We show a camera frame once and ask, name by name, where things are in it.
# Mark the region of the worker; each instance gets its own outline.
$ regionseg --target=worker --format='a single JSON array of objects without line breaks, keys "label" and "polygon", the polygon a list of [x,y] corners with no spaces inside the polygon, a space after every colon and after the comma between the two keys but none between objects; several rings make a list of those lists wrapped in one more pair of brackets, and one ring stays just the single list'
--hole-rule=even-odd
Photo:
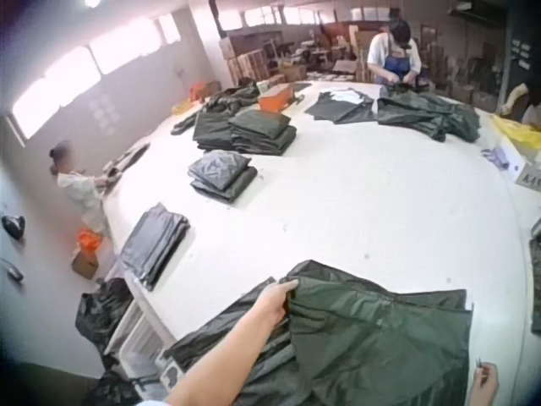
[{"label": "worker", "polygon": [[392,20],[389,32],[382,32],[372,39],[367,62],[379,85],[415,84],[415,78],[421,72],[421,57],[407,21]]},{"label": "worker", "polygon": [[67,141],[58,143],[49,151],[52,159],[51,174],[57,178],[66,196],[82,211],[83,223],[94,233],[107,235],[107,220],[103,211],[99,188],[109,185],[107,176],[92,177],[74,170],[74,151]]},{"label": "worker", "polygon": [[508,116],[521,96],[528,96],[528,107],[522,116],[522,123],[541,130],[541,56],[537,55],[532,64],[529,78],[515,87],[507,97],[507,102],[500,107],[500,114]]},{"label": "worker", "polygon": [[[286,315],[287,293],[297,285],[297,280],[269,285],[225,338],[190,368],[165,403],[149,401],[139,406],[233,404],[272,330]],[[475,372],[469,405],[490,406],[497,388],[495,366],[482,364]]]}]

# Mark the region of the dark hair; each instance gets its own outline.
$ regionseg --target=dark hair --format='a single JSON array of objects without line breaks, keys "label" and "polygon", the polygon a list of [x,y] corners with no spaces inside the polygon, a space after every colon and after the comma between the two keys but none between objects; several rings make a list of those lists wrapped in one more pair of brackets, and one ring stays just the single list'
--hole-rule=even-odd
[{"label": "dark hair", "polygon": [[71,150],[71,145],[68,141],[60,141],[49,151],[49,157],[52,159],[50,167],[51,175],[58,175],[58,165],[68,155]]},{"label": "dark hair", "polygon": [[412,30],[404,19],[393,19],[389,23],[389,32],[396,44],[402,48],[409,48],[409,40],[412,39]]}]

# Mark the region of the small orange container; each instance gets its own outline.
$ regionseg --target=small orange container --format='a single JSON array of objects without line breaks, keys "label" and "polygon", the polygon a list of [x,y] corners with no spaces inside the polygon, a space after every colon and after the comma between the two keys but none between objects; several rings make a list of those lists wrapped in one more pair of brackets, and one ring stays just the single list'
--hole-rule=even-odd
[{"label": "small orange container", "polygon": [[281,112],[292,98],[293,88],[290,84],[274,86],[260,96],[260,109],[265,112]]}]

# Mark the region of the hand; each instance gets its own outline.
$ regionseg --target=hand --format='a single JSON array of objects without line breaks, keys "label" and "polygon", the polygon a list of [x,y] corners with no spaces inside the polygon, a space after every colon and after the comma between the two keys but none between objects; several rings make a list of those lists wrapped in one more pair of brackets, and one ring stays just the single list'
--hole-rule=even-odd
[{"label": "hand", "polygon": [[498,369],[496,365],[483,362],[475,370],[470,406],[490,406],[498,390]]},{"label": "hand", "polygon": [[408,74],[406,76],[404,76],[404,79],[402,80],[402,82],[408,84],[408,85],[414,85],[415,84],[415,77],[417,75],[414,73],[414,72],[408,72]]},{"label": "hand", "polygon": [[509,104],[502,104],[500,106],[500,115],[501,116],[508,116],[511,114],[511,110],[513,109],[513,106],[510,106]]},{"label": "hand", "polygon": [[385,76],[385,78],[387,79],[389,83],[392,83],[392,84],[400,82],[400,78],[398,77],[398,75],[393,74],[392,72],[387,72],[387,75]]},{"label": "hand", "polygon": [[294,290],[297,286],[298,280],[270,284],[261,292],[251,311],[257,317],[268,319],[275,326],[286,315],[284,302],[286,301],[287,293]]}]

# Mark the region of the yellow bag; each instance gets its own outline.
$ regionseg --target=yellow bag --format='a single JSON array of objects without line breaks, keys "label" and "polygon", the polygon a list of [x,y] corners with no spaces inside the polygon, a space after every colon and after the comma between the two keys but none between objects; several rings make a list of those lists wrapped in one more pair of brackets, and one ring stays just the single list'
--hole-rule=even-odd
[{"label": "yellow bag", "polygon": [[534,150],[541,150],[541,131],[537,131],[531,125],[524,125],[516,121],[493,116],[496,127],[512,140],[527,145]]}]

